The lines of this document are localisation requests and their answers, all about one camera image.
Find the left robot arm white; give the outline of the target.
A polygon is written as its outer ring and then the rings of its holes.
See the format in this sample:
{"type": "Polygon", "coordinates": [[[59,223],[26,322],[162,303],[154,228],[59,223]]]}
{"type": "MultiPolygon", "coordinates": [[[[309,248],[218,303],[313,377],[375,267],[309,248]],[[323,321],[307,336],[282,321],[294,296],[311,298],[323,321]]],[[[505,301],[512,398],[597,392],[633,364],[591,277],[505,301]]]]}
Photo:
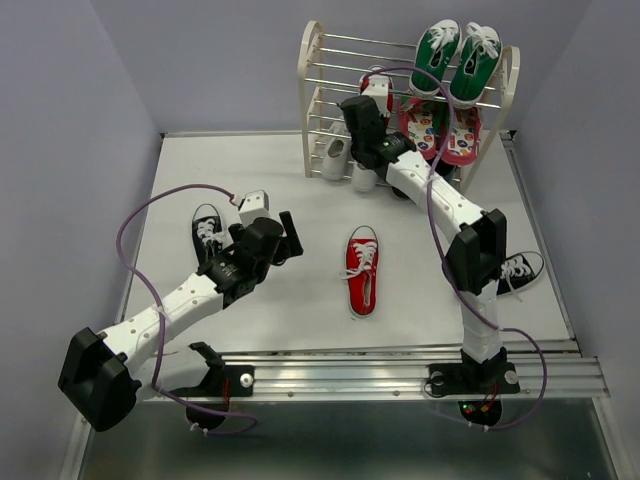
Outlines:
{"type": "Polygon", "coordinates": [[[162,395],[186,404],[188,418],[214,433],[232,414],[231,398],[252,396],[254,366],[228,365],[204,342],[174,354],[163,351],[168,341],[250,294],[271,267],[303,253],[287,211],[231,231],[233,244],[201,264],[160,304],[99,333],[84,328],[72,337],[58,387],[96,431],[111,429],[137,404],[162,395]],[[190,397],[218,398],[221,408],[187,404],[190,397]]]}

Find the white sneaker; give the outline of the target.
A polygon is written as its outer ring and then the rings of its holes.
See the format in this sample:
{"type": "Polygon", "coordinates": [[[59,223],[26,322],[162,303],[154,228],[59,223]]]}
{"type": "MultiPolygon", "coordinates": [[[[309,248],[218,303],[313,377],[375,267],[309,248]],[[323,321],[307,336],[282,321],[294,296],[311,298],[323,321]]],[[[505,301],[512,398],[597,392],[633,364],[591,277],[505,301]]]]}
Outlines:
{"type": "Polygon", "coordinates": [[[355,163],[351,175],[351,185],[356,192],[366,193],[373,190],[377,184],[378,175],[374,170],[364,168],[355,163]]]}
{"type": "Polygon", "coordinates": [[[321,175],[326,180],[340,180],[350,157],[351,137],[343,122],[333,122],[326,136],[321,175]]]}

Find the red sneaker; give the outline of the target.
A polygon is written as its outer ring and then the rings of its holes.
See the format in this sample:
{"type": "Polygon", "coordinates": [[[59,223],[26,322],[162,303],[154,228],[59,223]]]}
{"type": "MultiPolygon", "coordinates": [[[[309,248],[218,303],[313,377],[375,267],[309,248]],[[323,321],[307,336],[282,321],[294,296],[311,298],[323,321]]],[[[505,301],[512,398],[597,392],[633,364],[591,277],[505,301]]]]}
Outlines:
{"type": "Polygon", "coordinates": [[[367,77],[363,75],[360,78],[360,94],[371,97],[384,117],[386,124],[389,124],[394,99],[391,90],[393,89],[393,81],[387,73],[375,74],[375,71],[383,69],[381,65],[372,65],[369,70],[372,75],[367,77]]]}
{"type": "Polygon", "coordinates": [[[344,270],[340,278],[347,282],[349,306],[359,317],[373,313],[377,301],[379,242],[369,225],[358,226],[349,237],[344,270]]]}

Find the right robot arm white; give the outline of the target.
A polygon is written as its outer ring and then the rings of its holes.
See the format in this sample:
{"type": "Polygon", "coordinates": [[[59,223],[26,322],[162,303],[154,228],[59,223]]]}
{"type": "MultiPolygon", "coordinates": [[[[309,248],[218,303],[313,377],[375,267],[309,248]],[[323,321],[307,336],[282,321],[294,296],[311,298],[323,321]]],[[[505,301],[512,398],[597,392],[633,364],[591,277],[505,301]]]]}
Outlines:
{"type": "Polygon", "coordinates": [[[358,165],[412,200],[429,220],[445,278],[460,302],[463,343],[459,362],[430,367],[431,393],[503,394],[520,391],[497,322],[497,290],[506,259],[507,220],[466,199],[400,132],[390,133],[375,100],[358,95],[339,105],[358,165]]]}

